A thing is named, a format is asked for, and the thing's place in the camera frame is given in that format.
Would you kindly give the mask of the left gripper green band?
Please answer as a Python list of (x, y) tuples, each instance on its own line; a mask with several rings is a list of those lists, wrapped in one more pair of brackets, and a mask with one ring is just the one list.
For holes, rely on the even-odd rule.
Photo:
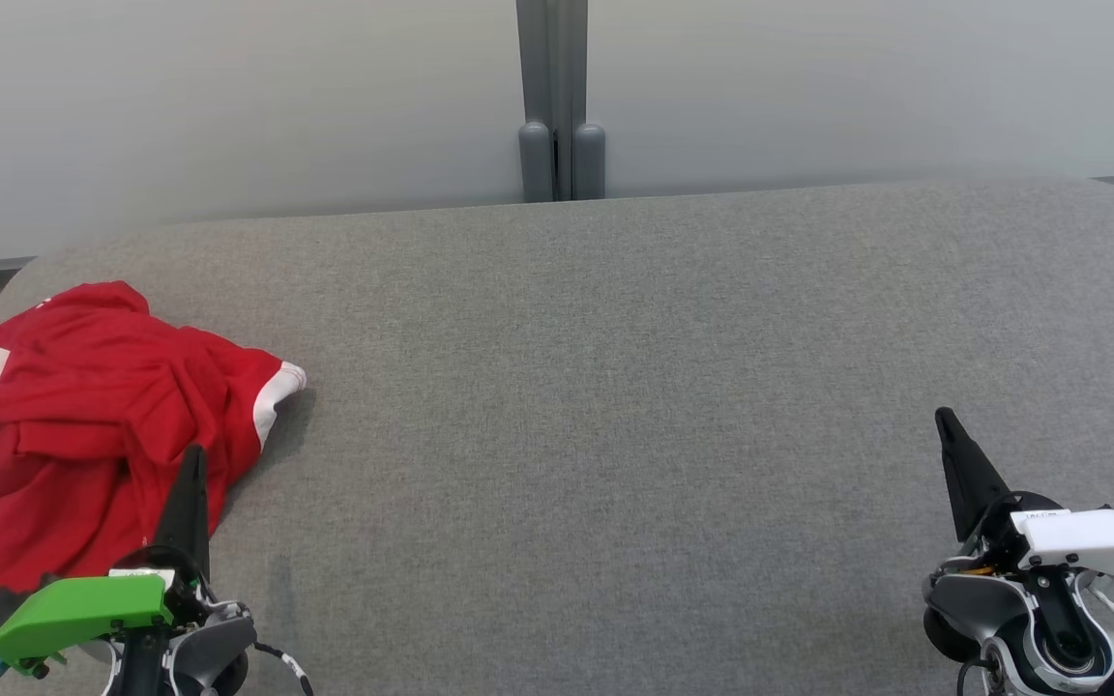
[(96, 639), (158, 630), (172, 639), (204, 623), (209, 597), (207, 461), (187, 447), (152, 545), (101, 576), (59, 578), (0, 620), (0, 659), (18, 672)]

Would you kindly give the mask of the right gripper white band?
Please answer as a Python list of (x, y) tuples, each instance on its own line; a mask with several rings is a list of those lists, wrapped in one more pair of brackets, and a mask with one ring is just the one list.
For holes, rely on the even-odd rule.
[(951, 406), (938, 406), (934, 422), (954, 533), (978, 543), (979, 563), (995, 574), (1057, 568), (1114, 577), (1114, 509), (1073, 511), (1012, 492)]

